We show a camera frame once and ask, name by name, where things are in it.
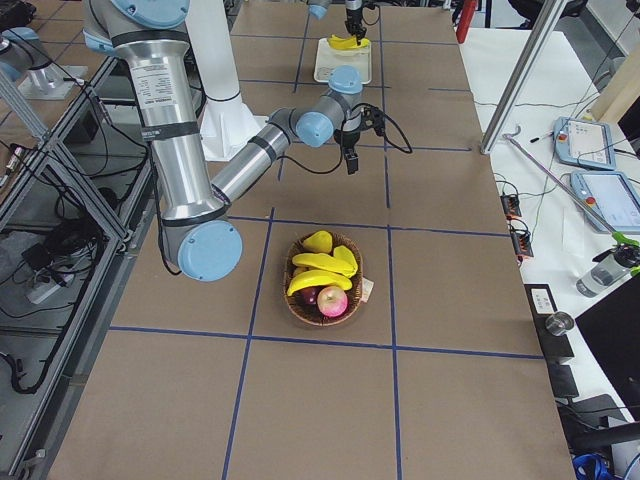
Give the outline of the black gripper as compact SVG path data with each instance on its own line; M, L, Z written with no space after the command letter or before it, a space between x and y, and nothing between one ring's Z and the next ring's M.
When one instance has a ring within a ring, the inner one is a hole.
M355 150L360 140L361 132L358 129L335 131L335 141L343 149L343 158L347 168L347 174L353 175L359 170L359 156Z
M346 8L345 29L349 35L354 35L357 42L361 42L366 36L366 28L362 22L362 8Z

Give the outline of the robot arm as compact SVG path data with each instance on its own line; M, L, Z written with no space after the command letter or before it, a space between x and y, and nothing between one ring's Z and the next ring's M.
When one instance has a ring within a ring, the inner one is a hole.
M321 20L328 12L332 2L330 0L308 0L306 4L308 6L308 13L316 19ZM344 5L346 30L355 38L356 44L360 45L366 37L367 32L363 19L364 2L362 0L345 0Z
M225 218L293 141L320 147L335 132L355 129L363 89L350 66L333 70L326 92L309 108L282 108L258 124L244 105L220 1L87 1L84 34L89 48L124 60L150 146L165 204L159 211L159 248L172 272L203 282L228 275L243 250ZM185 70L195 56L217 116L231 137L230 158L216 175L206 166L202 134Z

